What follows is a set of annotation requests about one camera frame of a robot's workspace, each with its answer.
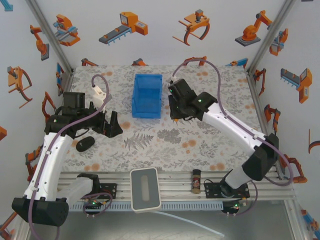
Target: floral tablecloth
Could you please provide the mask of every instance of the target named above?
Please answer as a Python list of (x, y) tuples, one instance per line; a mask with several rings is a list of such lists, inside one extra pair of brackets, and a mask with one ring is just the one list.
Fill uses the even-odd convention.
[[(166, 80), (177, 66), (80, 66), (76, 69), (71, 91), (83, 92), (86, 107), (92, 100), (91, 78), (102, 74), (109, 83), (112, 99), (106, 105), (107, 120), (118, 112), (123, 134), (108, 138), (90, 130), (95, 144), (84, 152), (76, 150), (76, 138), (63, 164), (64, 172), (127, 172), (156, 167), (159, 171), (226, 171), (241, 165), (248, 157), (227, 136), (197, 119), (178, 122), (170, 119)], [(224, 107), (237, 118), (260, 131), (255, 105), (243, 67), (222, 66), (221, 98)], [(162, 74), (161, 119), (133, 118), (131, 101), (135, 74)], [(203, 91), (217, 96), (218, 76), (208, 65), (184, 66), (176, 76), (184, 78), (196, 94)], [(106, 91), (99, 77), (96, 84)]]

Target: wall decal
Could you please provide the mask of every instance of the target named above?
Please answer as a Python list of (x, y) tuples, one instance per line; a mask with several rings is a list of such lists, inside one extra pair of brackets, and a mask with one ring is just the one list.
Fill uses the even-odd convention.
[(263, 94), (265, 91), (266, 72), (267, 72), (267, 70), (264, 68), (261, 71), (255, 70), (255, 73), (253, 74), (253, 79), (254, 79), (255, 83), (257, 83), (257, 81), (260, 80), (260, 76), (262, 75), (262, 87), (259, 92), (259, 96), (261, 96), (261, 94)]
[(145, 62), (142, 60), (142, 58), (138, 58), (137, 60), (133, 61), (131, 66), (148, 66), (145, 64)]
[[(299, 163), (299, 161), (295, 158), (295, 157), (289, 157), (287, 154), (284, 154), (285, 158), (288, 160), (289, 164), (294, 164), (296, 166), (296, 169), (299, 173), (299, 176), (295, 176), (293, 178), (293, 183), (295, 184), (304, 184), (308, 181), (308, 179), (305, 177), (304, 172), (302, 171), (302, 167), (301, 164)], [(279, 158), (279, 162), (281, 164), (281, 167), (283, 169), (287, 168), (287, 164), (284, 161), (284, 159), (282, 157)]]
[(279, 120), (281, 112), (276, 108), (271, 108), (270, 104), (267, 104), (264, 107), (264, 115), (265, 115), (267, 123), (269, 123), (269, 121), (271, 120), (271, 114), (274, 114), (273, 123), (272, 123), (272, 129), (274, 130), (274, 135), (277, 135), (277, 132), (278, 132), (278, 120)]
[(37, 164), (32, 166), (31, 163), (39, 157), (42, 147), (43, 147), (43, 145), (38, 146), (38, 148), (36, 150), (34, 150), (32, 153), (25, 154), (25, 165), (26, 165), (26, 168), (28, 169), (28, 173), (29, 173), (29, 176), (27, 177), (28, 182), (30, 182), (32, 180), (32, 178), (36, 172), (36, 168), (37, 168)]
[[(184, 35), (183, 41), (181, 39), (177, 38), (176, 36), (172, 36), (174, 39), (184, 43), (187, 46), (190, 46), (190, 44), (188, 43), (188, 37), (190, 34), (200, 40), (203, 40), (207, 36), (207, 34), (210, 30), (210, 23), (209, 23), (210, 18), (207, 18), (204, 15), (204, 11), (199, 9), (199, 10), (195, 11), (195, 13), (190, 14), (189, 16), (186, 16), (184, 18), (184, 20), (186, 20), (188, 23), (184, 23), (183, 21), (179, 20), (179, 23), (181, 23), (182, 25), (184, 25), (186, 27), (186, 30), (185, 30), (186, 33)], [(200, 27), (205, 27), (205, 30), (201, 36), (197, 36), (193, 32)]]
[(133, 34), (137, 32), (142, 35), (148, 34), (148, 25), (138, 20), (138, 15), (130, 11), (120, 13), (121, 25), (111, 32), (99, 38), (99, 42), (110, 45), (116, 39), (120, 40), (121, 36), (126, 36), (127, 33)]
[(259, 37), (257, 37), (257, 32), (260, 28), (261, 23), (267, 25), (267, 29), (269, 29), (272, 24), (272, 21), (267, 18), (265, 10), (259, 12), (257, 15), (255, 15), (255, 17), (256, 21), (254, 25), (247, 26), (243, 30), (243, 35), (235, 39), (237, 43), (241, 44), (244, 47), (255, 44), (261, 40)]
[(313, 240), (320, 239), (320, 228), (319, 223), (311, 217), (311, 215), (306, 210), (301, 210), (302, 216), (304, 221), (308, 224), (308, 226), (311, 228), (311, 231), (314, 233), (316, 238), (313, 238)]
[(97, 64), (93, 63), (92, 61), (89, 61), (88, 58), (83, 58), (81, 60), (81, 66), (98, 66)]
[(320, 140), (310, 142), (310, 129), (309, 129), (309, 147), (308, 147), (309, 154), (310, 154), (311, 149), (316, 147), (316, 146), (320, 146)]
[(79, 42), (80, 38), (78, 37), (78, 28), (72, 25), (69, 18), (61, 14), (58, 14), (56, 18), (57, 20), (53, 23), (53, 26), (57, 30), (55, 37), (59, 43), (69, 47)]
[[(23, 70), (22, 68), (20, 68), (19, 66), (15, 67), (15, 68), (12, 68), (11, 66), (9, 66), (7, 68), (7, 72), (8, 72), (8, 86), (11, 87), (12, 85), (14, 85), (14, 88), (11, 89), (9, 91), (9, 93), (12, 93), (13, 91), (17, 90), (21, 94), (21, 96), (24, 98), (24, 100), (26, 100), (26, 102), (19, 107), (19, 109), (20, 109), (24, 105), (26, 105), (27, 103), (31, 102), (31, 100), (32, 100), (32, 98), (27, 97), (24, 92), (26, 89), (28, 89), (32, 86), (32, 82), (30, 80), (30, 77), (26, 73), (26, 71)], [(25, 88), (22, 83), (23, 75), (26, 77), (26, 79), (29, 83), (29, 86), (27, 86)]]
[(0, 141), (7, 136), (7, 130), (0, 126)]
[(53, 110), (54, 112), (57, 111), (57, 108), (56, 108), (56, 105), (54, 104), (54, 101), (52, 101), (49, 93), (47, 93), (46, 91), (44, 92), (44, 99), (42, 101), (42, 113), (44, 115), (44, 118), (45, 118), (45, 122), (48, 122), (49, 118), (50, 118), (50, 114), (47, 113), (46, 111), (46, 104), (47, 104), (47, 101), (49, 101), (50, 105), (53, 107)]
[(38, 51), (41, 53), (41, 61), (44, 61), (46, 59), (49, 58), (49, 50), (50, 50), (50, 46), (49, 43), (44, 44), (44, 42), (42, 41), (42, 39), (40, 38), (38, 33), (42, 33), (42, 30), (40, 27), (33, 27), (32, 25), (30, 25), (30, 32), (35, 36), (36, 38), (36, 48), (38, 49)]
[(284, 31), (279, 31), (278, 36), (274, 38), (271, 46), (269, 47), (269, 52), (272, 55), (278, 56), (279, 52), (285, 47), (285, 42), (288, 38), (288, 31), (288, 28)]
[(55, 77), (56, 77), (56, 85), (58, 87), (58, 96), (64, 93), (64, 89), (62, 87), (62, 74), (65, 71), (62, 69), (61, 65), (57, 62), (56, 63), (56, 72), (55, 72)]
[(8, 0), (0, 0), (1, 4), (4, 6), (5, 12), (12, 12), (14, 10), (14, 6), (8, 2)]
[(312, 73), (309, 68), (306, 68), (300, 76), (281, 68), (280, 76), (288, 84), (295, 86), (299, 92), (299, 103), (303, 104), (309, 98), (309, 86), (312, 84)]
[[(186, 60), (184, 60), (184, 61), (188, 61), (188, 60), (192, 60), (192, 59), (202, 59), (202, 60), (207, 60), (207, 56), (203, 56), (203, 57), (195, 57), (195, 56), (193, 56), (193, 57), (187, 58), (187, 59), (186, 59)], [(204, 61), (199, 61), (198, 66), (203, 66), (203, 65), (205, 65), (205, 62), (204, 62)]]
[(226, 66), (243, 66), (243, 68), (246, 68), (247, 66), (247, 63), (248, 63), (248, 58), (242, 58), (238, 61), (232, 61), (230, 62), (229, 64), (227, 64)]

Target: white wall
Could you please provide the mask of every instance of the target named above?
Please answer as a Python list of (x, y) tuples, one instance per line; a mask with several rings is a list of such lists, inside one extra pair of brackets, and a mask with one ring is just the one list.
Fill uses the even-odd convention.
[[(265, 91), (261, 95), (262, 105), (270, 104), (281, 111), (278, 124), (280, 150), (289, 157), (297, 158), (307, 183), (294, 184), (298, 200), (313, 218), (320, 222), (320, 146), (308, 153), (309, 129), (311, 142), (320, 140), (320, 25), (315, 18), (320, 11), (320, 1), (301, 2), (293, 6), (280, 30), (288, 28), (288, 39), (278, 56), (267, 52), (258, 66), (266, 68)], [(281, 68), (300, 75), (306, 68), (312, 73), (309, 98), (299, 103), (299, 92), (283, 79)]]
[[(57, 94), (55, 52), (50, 48), (49, 59), (41, 61), (36, 38), (30, 33), (30, 25), (38, 27), (39, 24), (25, 1), (9, 2), (13, 4), (12, 12), (0, 7), (0, 126), (7, 130), (7, 136), (0, 141), (0, 224), (13, 212), (13, 198), (22, 197), (28, 186), (25, 154), (43, 144), (45, 118), (41, 107), (45, 91), (57, 106), (62, 102)], [(48, 43), (43, 33), (39, 35)], [(33, 99), (21, 109), (19, 106), (25, 102), (23, 97), (18, 91), (8, 93), (14, 87), (8, 86), (9, 66), (21, 67), (32, 81), (32, 87), (25, 90), (25, 94)], [(52, 108), (47, 109), (48, 113), (53, 113)]]
[[(130, 65), (142, 58), (149, 65), (178, 65), (190, 57), (207, 56), (217, 65), (226, 65), (242, 58), (253, 59), (261, 42), (243, 47), (235, 42), (248, 25), (253, 25), (256, 14), (266, 10), (274, 20), (283, 0), (38, 0), (47, 21), (51, 24), (62, 14), (78, 28), (79, 42), (61, 46), (73, 68), (88, 58), (98, 65)], [(183, 39), (186, 27), (178, 21), (196, 10), (210, 18), (210, 31), (204, 40), (189, 36), (190, 46), (172, 38)], [(121, 12), (133, 12), (148, 25), (148, 35), (137, 32), (116, 40), (110, 46), (99, 38), (121, 25)], [(266, 36), (267, 26), (262, 24), (258, 37)]]

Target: black mount plate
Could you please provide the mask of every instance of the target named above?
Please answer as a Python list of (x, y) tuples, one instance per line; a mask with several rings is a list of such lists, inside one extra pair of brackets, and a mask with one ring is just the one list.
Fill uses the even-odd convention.
[[(220, 182), (206, 182), (204, 184), (206, 198), (207, 199), (227, 199), (227, 197), (224, 197), (222, 195), (220, 186), (221, 186)], [(236, 194), (230, 198), (232, 199), (250, 198), (248, 185), (247, 184), (241, 185), (236, 190)]]
[[(116, 199), (117, 196), (117, 184), (116, 183), (100, 183), (100, 192), (109, 193), (112, 195), (112, 199)], [(110, 199), (108, 196), (99, 196), (97, 199)]]
[[(109, 193), (112, 195), (112, 199), (115, 199), (117, 196), (117, 184), (116, 183), (100, 183), (100, 192), (101, 193)], [(97, 199), (107, 199), (110, 200), (109, 196), (102, 195), (98, 196)], [(101, 205), (96, 204), (96, 205), (88, 205), (85, 207), (86, 210), (100, 210)], [(91, 211), (88, 212), (89, 215), (97, 214), (99, 211)]]

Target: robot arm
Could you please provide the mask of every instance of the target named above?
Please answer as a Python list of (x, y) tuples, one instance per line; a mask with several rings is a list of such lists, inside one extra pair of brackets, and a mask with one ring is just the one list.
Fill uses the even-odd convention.
[(269, 29), (269, 27), (272, 24), (272, 21), (269, 18), (267, 18), (265, 10), (259, 12), (255, 17), (256, 17), (256, 21), (254, 23), (254, 26), (256, 28), (256, 31), (259, 30), (261, 23), (264, 23), (265, 25), (267, 25), (267, 27)]
[(196, 95), (184, 79), (172, 83), (168, 88), (172, 94), (169, 95), (172, 119), (197, 118), (204, 121), (233, 139), (249, 156), (242, 166), (233, 169), (222, 179), (221, 192), (226, 197), (233, 196), (234, 191), (242, 184), (252, 180), (261, 181), (264, 178), (279, 156), (257, 138), (264, 139), (278, 148), (279, 141), (274, 134), (265, 136), (226, 111), (234, 120), (251, 131), (254, 134), (252, 137), (223, 114), (216, 98), (207, 92)]
[[(56, 139), (53, 147), (48, 151), (48, 147), (58, 132), (66, 125), (79, 119), (87, 117), (96, 112), (93, 102), (89, 108), (85, 108), (85, 94), (81, 92), (65, 92), (63, 94), (63, 106), (59, 107), (54, 115), (51, 115), (45, 125), (45, 136), (38, 167), (33, 178), (24, 192), (23, 197), (16, 197), (13, 200), (12, 208), (26, 222), (28, 222), (28, 210), (32, 194), (35, 190), (33, 203), (32, 221), (36, 224), (51, 226), (61, 226), (69, 211), (69, 205), (73, 205), (77, 200), (87, 194), (95, 194), (100, 191), (98, 175), (81, 173), (77, 179), (67, 188), (57, 192), (59, 175), (63, 162), (71, 147), (77, 130), (92, 128), (95, 132), (113, 138), (122, 134), (123, 130), (119, 126), (117, 112), (112, 111), (111, 121), (105, 119), (106, 112), (99, 112), (95, 116), (67, 128)], [(35, 187), (35, 181), (40, 172), (45, 156), (46, 164), (40, 175), (39, 184)]]

